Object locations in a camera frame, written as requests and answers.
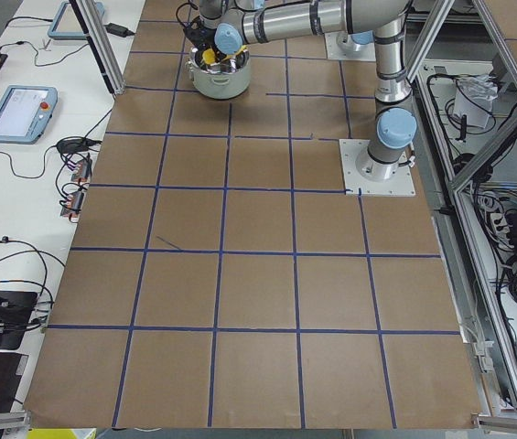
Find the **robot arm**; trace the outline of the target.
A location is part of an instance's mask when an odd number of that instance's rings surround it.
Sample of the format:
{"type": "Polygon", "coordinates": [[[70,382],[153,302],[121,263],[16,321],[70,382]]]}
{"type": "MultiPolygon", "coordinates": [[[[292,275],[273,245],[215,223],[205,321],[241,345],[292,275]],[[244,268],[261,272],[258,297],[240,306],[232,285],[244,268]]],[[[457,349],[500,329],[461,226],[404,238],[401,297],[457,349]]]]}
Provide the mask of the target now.
{"type": "Polygon", "coordinates": [[[407,1],[199,1],[199,15],[182,24],[185,37],[199,50],[232,55],[245,45],[344,31],[357,34],[393,22],[407,1]]]}
{"type": "Polygon", "coordinates": [[[392,178],[405,148],[412,143],[417,121],[411,113],[412,86],[404,63],[405,24],[401,18],[373,31],[376,56],[375,132],[367,147],[367,176],[392,178]]]}

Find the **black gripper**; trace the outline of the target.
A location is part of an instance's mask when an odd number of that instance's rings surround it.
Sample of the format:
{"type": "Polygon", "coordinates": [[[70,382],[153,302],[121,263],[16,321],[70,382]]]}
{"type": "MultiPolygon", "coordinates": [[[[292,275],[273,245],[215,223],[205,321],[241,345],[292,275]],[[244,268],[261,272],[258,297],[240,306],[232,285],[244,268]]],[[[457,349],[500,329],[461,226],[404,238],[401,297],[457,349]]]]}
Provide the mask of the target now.
{"type": "Polygon", "coordinates": [[[197,49],[208,49],[214,45],[216,30],[206,27],[200,16],[195,17],[184,27],[187,40],[197,49]]]}

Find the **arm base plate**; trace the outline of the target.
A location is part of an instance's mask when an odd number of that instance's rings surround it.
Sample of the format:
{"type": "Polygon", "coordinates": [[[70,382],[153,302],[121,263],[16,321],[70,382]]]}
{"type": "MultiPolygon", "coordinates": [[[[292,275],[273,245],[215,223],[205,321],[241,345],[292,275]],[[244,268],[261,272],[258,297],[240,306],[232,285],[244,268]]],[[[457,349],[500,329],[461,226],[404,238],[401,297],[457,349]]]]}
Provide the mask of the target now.
{"type": "Polygon", "coordinates": [[[354,35],[332,32],[325,35],[327,58],[374,62],[374,38],[371,31],[354,35]]]}
{"type": "Polygon", "coordinates": [[[374,161],[368,139],[340,139],[339,154],[344,192],[349,196],[413,197],[416,195],[406,154],[393,164],[374,161]]]}

